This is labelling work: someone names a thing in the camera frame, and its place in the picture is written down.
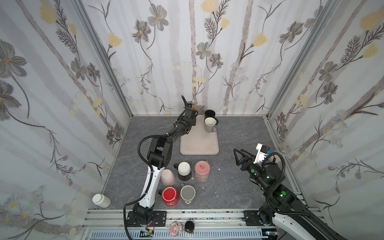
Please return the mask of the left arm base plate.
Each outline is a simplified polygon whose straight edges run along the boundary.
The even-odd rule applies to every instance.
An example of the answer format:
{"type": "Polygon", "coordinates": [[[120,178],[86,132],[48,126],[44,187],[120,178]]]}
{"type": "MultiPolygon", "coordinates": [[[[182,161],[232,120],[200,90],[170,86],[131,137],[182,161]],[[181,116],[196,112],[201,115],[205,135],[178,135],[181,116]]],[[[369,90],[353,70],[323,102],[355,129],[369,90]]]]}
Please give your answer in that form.
{"type": "Polygon", "coordinates": [[[167,220],[166,211],[154,211],[153,217],[150,222],[140,220],[136,213],[130,211],[127,215],[125,226],[126,227],[165,227],[167,220]]]}

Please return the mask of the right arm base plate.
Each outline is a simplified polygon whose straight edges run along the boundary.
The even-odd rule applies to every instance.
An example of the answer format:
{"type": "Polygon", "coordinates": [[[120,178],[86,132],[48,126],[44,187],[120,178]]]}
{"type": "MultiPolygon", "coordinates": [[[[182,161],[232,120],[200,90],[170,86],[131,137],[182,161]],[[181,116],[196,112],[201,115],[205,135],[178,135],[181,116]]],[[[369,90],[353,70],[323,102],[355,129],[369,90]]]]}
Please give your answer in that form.
{"type": "Polygon", "coordinates": [[[244,211],[243,221],[248,227],[271,226],[273,224],[272,215],[265,210],[244,211]]]}

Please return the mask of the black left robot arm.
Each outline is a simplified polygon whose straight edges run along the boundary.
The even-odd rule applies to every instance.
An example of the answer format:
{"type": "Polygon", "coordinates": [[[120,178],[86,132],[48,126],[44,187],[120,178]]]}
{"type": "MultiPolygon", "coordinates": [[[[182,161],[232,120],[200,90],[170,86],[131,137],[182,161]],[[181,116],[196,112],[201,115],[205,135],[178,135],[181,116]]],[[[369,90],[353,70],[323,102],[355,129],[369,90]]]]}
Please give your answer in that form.
{"type": "Polygon", "coordinates": [[[148,226],[154,222],[154,205],[161,175],[171,161],[174,141],[187,135],[196,125],[198,112],[187,103],[184,96],[184,110],[173,123],[173,127],[162,135],[149,135],[138,144],[140,159],[148,166],[148,174],[141,196],[123,207],[124,226],[148,226]]]}

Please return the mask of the pink glass mug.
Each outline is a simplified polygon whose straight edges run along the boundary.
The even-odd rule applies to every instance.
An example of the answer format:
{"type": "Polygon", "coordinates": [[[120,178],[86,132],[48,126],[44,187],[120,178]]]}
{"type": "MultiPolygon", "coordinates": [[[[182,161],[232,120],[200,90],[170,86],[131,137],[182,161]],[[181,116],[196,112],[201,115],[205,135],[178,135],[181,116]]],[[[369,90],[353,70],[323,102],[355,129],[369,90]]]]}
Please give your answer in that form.
{"type": "Polygon", "coordinates": [[[199,161],[195,164],[195,175],[198,182],[206,182],[209,178],[210,165],[206,161],[199,161]]]}

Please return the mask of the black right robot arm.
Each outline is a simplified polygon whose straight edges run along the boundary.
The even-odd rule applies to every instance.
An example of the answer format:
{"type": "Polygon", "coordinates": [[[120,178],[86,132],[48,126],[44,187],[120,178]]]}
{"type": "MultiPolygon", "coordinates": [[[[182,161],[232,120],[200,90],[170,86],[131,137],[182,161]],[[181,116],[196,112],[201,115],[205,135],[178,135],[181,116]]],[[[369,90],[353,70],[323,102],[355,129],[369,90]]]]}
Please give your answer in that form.
{"type": "Polygon", "coordinates": [[[236,165],[241,167],[241,171],[248,172],[250,182],[263,191],[268,207],[259,209],[259,220],[262,224],[271,222],[297,240],[345,239],[283,185],[286,162],[280,153],[267,154],[262,161],[257,162],[257,157],[263,155],[261,151],[256,155],[243,149],[233,149],[233,152],[236,165]]]}

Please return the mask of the grey mug white inside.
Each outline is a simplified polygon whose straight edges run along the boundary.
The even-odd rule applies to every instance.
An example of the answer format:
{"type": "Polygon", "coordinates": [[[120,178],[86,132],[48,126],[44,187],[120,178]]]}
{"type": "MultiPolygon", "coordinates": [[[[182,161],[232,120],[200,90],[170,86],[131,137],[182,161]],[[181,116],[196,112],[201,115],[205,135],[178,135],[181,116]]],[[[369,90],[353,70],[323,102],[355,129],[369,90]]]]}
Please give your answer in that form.
{"type": "Polygon", "coordinates": [[[205,130],[207,133],[216,132],[217,120],[215,118],[208,117],[205,119],[205,130]]]}

